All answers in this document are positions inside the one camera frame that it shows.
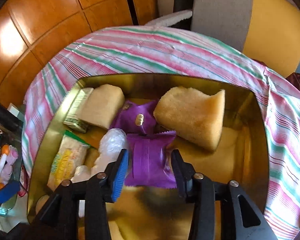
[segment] pink green striped fabric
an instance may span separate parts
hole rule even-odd
[[[55,55],[25,96],[22,155],[28,174],[50,120],[77,79],[143,72],[204,77],[255,93],[270,155],[264,216],[278,239],[293,239],[300,222],[300,92],[271,69],[194,32],[151,26],[106,28]]]

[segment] metal screw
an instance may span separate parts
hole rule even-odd
[[[195,179],[203,179],[203,174],[197,172],[197,173],[195,173],[195,174],[193,175],[193,177],[194,177]]]
[[[98,178],[98,179],[105,179],[106,176],[107,176],[107,174],[105,174],[104,172],[99,172],[99,173],[97,174],[97,178]]]
[[[239,186],[239,182],[237,182],[236,180],[231,180],[229,182],[229,184],[232,186],[232,187],[238,187]]]
[[[71,180],[69,179],[65,179],[61,182],[61,185],[64,186],[64,187],[67,187],[71,184]]]

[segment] metal tray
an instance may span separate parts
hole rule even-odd
[[[213,95],[226,90],[224,127],[218,149],[214,153],[177,137],[175,148],[183,159],[214,181],[227,183],[237,180],[263,212],[266,204],[269,161],[265,128],[255,95],[247,89],[227,83],[169,74],[116,74],[82,78],[68,92],[50,122],[41,142],[32,171],[27,214],[31,222],[38,199],[50,194],[47,181],[51,163],[65,130],[66,113],[83,87],[96,88],[103,84],[121,87],[126,98],[136,103],[160,98],[175,86],[192,87]],[[99,127],[90,127],[79,137],[98,148],[106,133]],[[219,238],[220,213],[216,203],[216,239]],[[176,189],[152,187],[124,187],[121,197],[107,205],[109,220],[116,220],[124,239],[188,239],[193,206],[182,203]]]

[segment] purple snack wrapper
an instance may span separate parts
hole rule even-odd
[[[176,188],[176,179],[166,154],[166,147],[175,137],[175,131],[149,136],[128,134],[132,169],[124,181],[125,185]]]
[[[137,105],[127,100],[112,121],[111,128],[120,128],[126,133],[153,134],[156,120],[153,111],[158,101]]]

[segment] cake slice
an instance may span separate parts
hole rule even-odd
[[[105,84],[93,90],[78,113],[78,118],[109,129],[123,103],[124,95],[121,88]]]
[[[213,96],[194,88],[174,87],[154,110],[156,121],[206,150],[215,151],[222,132],[225,91]]]

